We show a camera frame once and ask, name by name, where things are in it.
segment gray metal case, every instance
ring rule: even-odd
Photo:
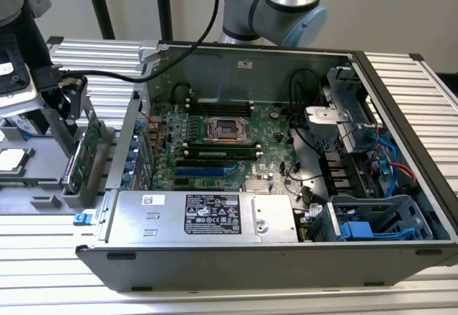
[[[161,54],[173,59],[185,49],[186,44],[170,42],[161,46]],[[417,65],[409,55],[401,58]],[[238,68],[239,61],[253,62],[254,70]],[[207,92],[209,98],[286,101],[281,86],[291,66],[300,67],[303,63],[313,66],[321,76],[337,65],[354,67],[377,107],[376,114],[389,126],[451,239],[370,243],[120,241],[116,239],[120,232],[116,216],[124,206],[119,202],[141,204],[143,194],[164,192],[130,192],[126,200],[122,193],[110,190],[104,199],[96,237],[76,250],[78,257],[104,284],[116,291],[379,286],[395,284],[430,266],[458,262],[456,190],[441,174],[420,135],[406,119],[402,106],[396,103],[363,52],[204,44],[163,75],[162,80],[151,84],[150,95],[166,94],[167,97],[169,83],[188,79],[197,85],[193,87],[195,92]],[[431,72],[424,73],[425,78],[433,79]],[[176,195],[166,194],[165,202],[173,201],[174,197]]]

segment aluminum profile table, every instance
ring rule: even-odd
[[[139,42],[65,39],[52,47],[52,56],[69,68],[137,76],[139,47]],[[107,125],[120,130],[132,88],[89,78],[88,93]],[[84,118],[79,123],[84,125]],[[117,293],[75,256],[74,247],[94,226],[74,227],[72,221],[72,215],[0,215],[0,314],[457,313],[458,266],[429,268],[392,287]]]

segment red cable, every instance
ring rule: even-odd
[[[408,174],[410,174],[412,176],[412,178],[414,179],[414,183],[416,183],[416,176],[415,176],[415,173],[413,170],[411,170],[410,168],[408,168],[407,166],[405,165],[402,165],[401,163],[389,163],[391,166],[394,166],[394,167],[398,167],[398,168],[402,168],[403,170],[407,171]]]

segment power supply label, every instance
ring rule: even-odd
[[[187,234],[241,234],[238,195],[186,195]]]

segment blue latch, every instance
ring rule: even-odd
[[[74,226],[90,226],[92,215],[90,213],[75,213],[73,218]]]

